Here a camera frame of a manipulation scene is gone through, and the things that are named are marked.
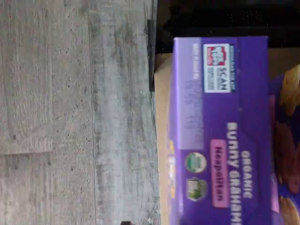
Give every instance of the purple box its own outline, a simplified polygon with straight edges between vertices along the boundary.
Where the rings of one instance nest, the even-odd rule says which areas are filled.
[[[171,225],[273,224],[267,37],[176,38]]]

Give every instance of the cardboard box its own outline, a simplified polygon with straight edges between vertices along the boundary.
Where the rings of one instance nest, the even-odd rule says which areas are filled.
[[[276,75],[287,71],[300,62],[300,49],[270,49],[269,75]],[[169,225],[168,206],[168,167],[167,167],[167,109],[170,92],[172,55],[157,56],[157,71],[155,73],[157,147],[159,162],[159,182],[161,201],[162,225]]]

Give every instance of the black surface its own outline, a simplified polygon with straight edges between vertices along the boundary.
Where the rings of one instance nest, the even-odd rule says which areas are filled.
[[[211,2],[207,1],[207,8],[192,6],[189,10],[179,5],[171,6],[171,18],[163,26],[157,26],[155,45],[148,48],[151,54],[172,53],[174,37],[269,36],[270,48],[300,47],[300,7],[295,4],[298,1],[289,1],[294,5],[281,6],[281,1],[272,1],[273,5],[247,6],[246,1],[244,5],[238,1],[230,1],[231,4],[221,4],[224,1],[219,1],[215,5]],[[150,89],[154,90],[152,71]]]

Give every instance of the logo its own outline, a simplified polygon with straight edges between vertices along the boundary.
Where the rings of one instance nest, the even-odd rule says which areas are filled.
[[[231,54],[234,54],[234,51],[230,51],[229,44],[203,45],[203,75],[205,93],[231,92],[232,70],[230,70],[230,66],[234,70],[234,64],[230,62],[230,58],[233,58],[231,57]]]
[[[207,165],[204,155],[193,152],[186,157],[186,168],[192,173],[201,173],[205,170]]]
[[[206,48],[207,66],[225,66],[227,52],[225,46],[217,45]]]
[[[197,202],[203,199],[207,194],[207,183],[196,177],[187,179],[187,198]]]

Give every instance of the floorboard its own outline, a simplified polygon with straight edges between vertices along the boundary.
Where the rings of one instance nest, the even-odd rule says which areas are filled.
[[[97,225],[160,224],[143,1],[89,4]]]

